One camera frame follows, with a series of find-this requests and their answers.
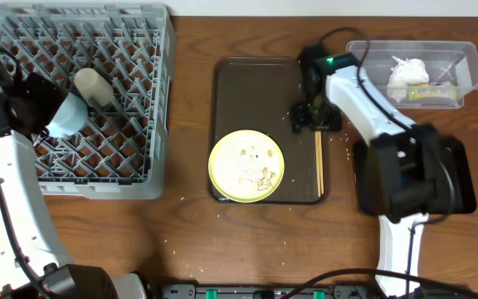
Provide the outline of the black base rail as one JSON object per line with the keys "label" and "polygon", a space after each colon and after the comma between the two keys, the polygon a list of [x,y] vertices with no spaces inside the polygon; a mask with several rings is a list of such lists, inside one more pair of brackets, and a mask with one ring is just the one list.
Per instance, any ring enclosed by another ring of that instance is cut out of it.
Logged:
{"label": "black base rail", "polygon": [[[260,286],[196,286],[180,283],[160,287],[155,298],[161,299],[281,299],[293,290],[292,287],[260,287]],[[385,298],[375,285],[366,283],[343,283],[325,287],[305,288],[293,298],[301,299],[374,299]],[[417,289],[409,298],[422,299],[465,299],[467,295],[458,292],[430,288]]]}

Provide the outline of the green snack wrapper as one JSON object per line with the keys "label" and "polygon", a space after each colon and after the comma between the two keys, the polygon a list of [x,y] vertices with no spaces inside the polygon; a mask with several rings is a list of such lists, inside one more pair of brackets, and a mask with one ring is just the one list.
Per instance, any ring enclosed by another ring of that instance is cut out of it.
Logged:
{"label": "green snack wrapper", "polygon": [[419,83],[410,85],[407,90],[407,99],[410,101],[440,98],[447,101],[458,99],[456,85],[451,81]]}

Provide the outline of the clear plastic bin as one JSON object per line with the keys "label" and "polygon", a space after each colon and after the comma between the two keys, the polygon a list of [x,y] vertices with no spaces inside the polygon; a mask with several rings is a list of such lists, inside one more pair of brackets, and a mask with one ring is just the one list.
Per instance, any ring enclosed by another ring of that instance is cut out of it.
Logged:
{"label": "clear plastic bin", "polygon": [[[456,85],[458,99],[440,98],[396,102],[388,96],[388,79],[397,65],[392,59],[420,59],[425,63],[428,83],[451,81]],[[471,42],[458,41],[401,41],[376,40],[370,42],[363,68],[368,79],[398,109],[458,109],[464,97],[478,90],[478,52]]]}

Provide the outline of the grey plastic dish rack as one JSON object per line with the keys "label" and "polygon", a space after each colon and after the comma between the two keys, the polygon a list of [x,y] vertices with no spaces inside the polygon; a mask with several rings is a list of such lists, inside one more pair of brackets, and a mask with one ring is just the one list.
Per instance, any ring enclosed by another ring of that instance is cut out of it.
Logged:
{"label": "grey plastic dish rack", "polygon": [[113,88],[74,135],[41,142],[40,189],[88,199],[156,199],[164,187],[168,94],[176,36],[158,3],[0,2],[3,64],[36,72],[71,93],[91,68]]}

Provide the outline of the black tray bin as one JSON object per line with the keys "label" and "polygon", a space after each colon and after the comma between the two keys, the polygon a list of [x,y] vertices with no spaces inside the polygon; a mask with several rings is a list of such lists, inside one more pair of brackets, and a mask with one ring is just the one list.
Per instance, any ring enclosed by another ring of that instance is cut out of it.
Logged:
{"label": "black tray bin", "polygon": [[397,223],[415,213],[473,213],[476,195],[464,145],[451,135],[432,138],[434,156],[407,134],[353,147],[355,186],[363,212]]}

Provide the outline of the white tissue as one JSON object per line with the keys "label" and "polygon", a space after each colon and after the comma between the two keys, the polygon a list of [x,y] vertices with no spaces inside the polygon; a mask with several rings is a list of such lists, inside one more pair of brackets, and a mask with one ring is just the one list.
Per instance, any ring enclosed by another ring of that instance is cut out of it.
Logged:
{"label": "white tissue", "polygon": [[420,59],[400,59],[392,56],[397,63],[391,69],[392,73],[388,79],[388,96],[396,102],[401,102],[407,97],[409,86],[419,85],[429,82],[425,63]]}

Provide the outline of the dark brown serving tray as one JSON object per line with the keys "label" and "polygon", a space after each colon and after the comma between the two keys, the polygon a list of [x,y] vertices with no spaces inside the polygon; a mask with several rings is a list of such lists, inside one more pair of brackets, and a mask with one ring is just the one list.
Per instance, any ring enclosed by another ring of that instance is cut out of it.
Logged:
{"label": "dark brown serving tray", "polygon": [[315,205],[327,199],[329,147],[323,146],[324,194],[317,192],[315,133],[291,129],[290,108],[304,99],[298,62],[277,57],[228,57],[214,69],[209,147],[236,130],[269,135],[280,147],[285,173],[277,190],[260,204]]}

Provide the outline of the cream plastic cup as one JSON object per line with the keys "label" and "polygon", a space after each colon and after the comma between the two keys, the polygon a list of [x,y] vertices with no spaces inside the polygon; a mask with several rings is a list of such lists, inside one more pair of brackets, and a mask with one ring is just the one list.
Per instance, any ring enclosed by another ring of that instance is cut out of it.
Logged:
{"label": "cream plastic cup", "polygon": [[112,85],[92,68],[82,68],[74,76],[74,84],[87,104],[106,106],[114,99]]}

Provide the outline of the light blue bowl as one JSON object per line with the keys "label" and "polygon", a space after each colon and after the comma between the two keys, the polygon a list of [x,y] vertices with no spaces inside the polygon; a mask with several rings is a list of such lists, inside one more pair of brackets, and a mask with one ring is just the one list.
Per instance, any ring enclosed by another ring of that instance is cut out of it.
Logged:
{"label": "light blue bowl", "polygon": [[76,134],[86,123],[87,105],[78,96],[69,93],[46,127],[52,138],[66,138]]}

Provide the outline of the yellow plate with crumbs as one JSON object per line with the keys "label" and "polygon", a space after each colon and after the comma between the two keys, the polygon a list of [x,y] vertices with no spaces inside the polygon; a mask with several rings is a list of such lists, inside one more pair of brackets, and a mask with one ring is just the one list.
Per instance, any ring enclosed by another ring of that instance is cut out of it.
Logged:
{"label": "yellow plate with crumbs", "polygon": [[285,159],[279,145],[256,130],[237,130],[212,148],[208,174],[225,199],[255,203],[273,194],[283,180]]}

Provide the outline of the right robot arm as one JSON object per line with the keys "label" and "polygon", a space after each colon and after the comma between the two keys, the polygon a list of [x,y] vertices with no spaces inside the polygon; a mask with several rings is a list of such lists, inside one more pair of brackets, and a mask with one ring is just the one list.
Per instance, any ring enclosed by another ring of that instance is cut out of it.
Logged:
{"label": "right robot arm", "polygon": [[418,125],[397,110],[367,78],[362,57],[330,55],[323,44],[298,56],[305,101],[292,106],[300,133],[339,131],[347,117],[362,143],[354,153],[358,200],[379,217],[380,256],[375,276],[386,297],[409,296],[417,275],[423,229],[456,205],[454,174],[442,159],[433,125]]}

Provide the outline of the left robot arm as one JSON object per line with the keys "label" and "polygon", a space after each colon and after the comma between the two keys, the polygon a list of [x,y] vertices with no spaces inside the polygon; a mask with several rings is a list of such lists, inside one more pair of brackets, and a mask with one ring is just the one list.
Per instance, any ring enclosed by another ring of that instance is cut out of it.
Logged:
{"label": "left robot arm", "polygon": [[0,289],[4,298],[145,298],[134,273],[112,279],[75,265],[61,243],[33,167],[32,143],[0,136]]}

